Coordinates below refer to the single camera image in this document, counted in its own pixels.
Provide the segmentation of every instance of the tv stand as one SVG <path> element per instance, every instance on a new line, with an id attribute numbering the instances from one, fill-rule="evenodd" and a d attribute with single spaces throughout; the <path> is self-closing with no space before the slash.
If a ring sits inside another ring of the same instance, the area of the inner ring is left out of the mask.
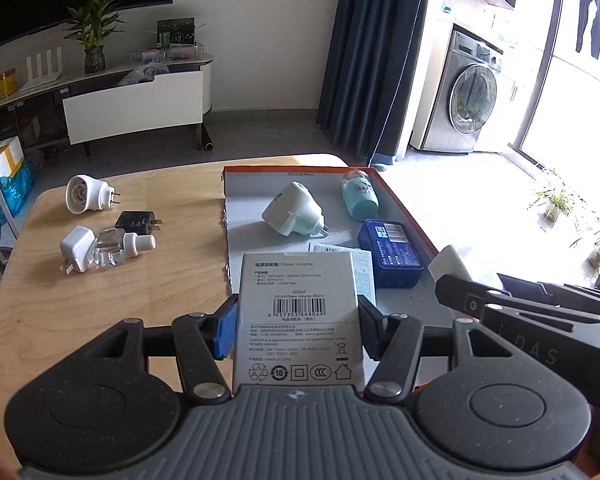
<path id="1" fill-rule="evenodd" d="M 211 110 L 213 60 L 211 54 L 205 54 L 200 60 L 168 61 L 170 73 L 157 75 L 152 82 L 122 87 L 116 85 L 138 64 L 93 74 L 62 74 L 53 82 L 16 91 L 0 100 L 0 110 L 16 110 L 29 98 L 59 92 L 68 140 L 83 143 L 87 156 L 92 140 L 183 124 L 192 124 L 195 146 L 201 150 L 203 116 Z"/>

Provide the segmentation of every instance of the washing machine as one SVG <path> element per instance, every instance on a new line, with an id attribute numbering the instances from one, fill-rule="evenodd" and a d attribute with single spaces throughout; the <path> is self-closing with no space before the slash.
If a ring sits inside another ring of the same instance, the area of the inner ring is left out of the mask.
<path id="1" fill-rule="evenodd" d="M 432 152 L 471 153 L 493 111 L 501 69 L 501 52 L 454 29 L 429 121 L 419 132 L 414 130 L 411 145 Z"/>

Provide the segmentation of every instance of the glass bottle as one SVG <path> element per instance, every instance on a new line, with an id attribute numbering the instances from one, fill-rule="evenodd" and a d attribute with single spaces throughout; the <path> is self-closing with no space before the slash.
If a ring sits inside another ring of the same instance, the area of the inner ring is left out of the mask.
<path id="1" fill-rule="evenodd" d="M 349 215 L 357 222 L 374 218 L 378 212 L 378 197 L 364 171 L 352 171 L 342 178 L 342 197 Z"/>
<path id="2" fill-rule="evenodd" d="M 105 229 L 96 238 L 93 263 L 98 267 L 117 266 L 126 262 L 129 257 L 153 249 L 153 235 L 125 233 L 124 229 Z"/>

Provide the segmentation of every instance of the plastic bag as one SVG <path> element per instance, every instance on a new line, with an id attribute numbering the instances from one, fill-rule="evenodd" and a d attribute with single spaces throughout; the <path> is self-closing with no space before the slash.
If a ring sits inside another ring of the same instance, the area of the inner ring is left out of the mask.
<path id="1" fill-rule="evenodd" d="M 4 201 L 14 218 L 18 215 L 22 206 L 24 206 L 31 189 L 33 188 L 34 178 L 29 165 L 23 162 L 20 169 L 16 171 L 13 178 L 0 176 L 0 190 L 4 196 Z M 7 223 L 7 219 L 0 208 L 0 225 Z"/>
<path id="2" fill-rule="evenodd" d="M 147 83 L 153 81 L 157 75 L 168 74 L 169 67 L 164 63 L 152 61 L 144 66 L 139 66 L 122 78 L 116 86 L 135 85 L 136 83 Z"/>

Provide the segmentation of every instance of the dark blue curtain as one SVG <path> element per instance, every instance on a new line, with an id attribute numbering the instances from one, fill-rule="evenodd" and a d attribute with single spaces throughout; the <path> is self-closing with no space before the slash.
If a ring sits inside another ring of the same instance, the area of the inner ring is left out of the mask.
<path id="1" fill-rule="evenodd" d="M 317 124 L 337 146 L 391 163 L 397 152 L 427 0 L 339 0 Z"/>

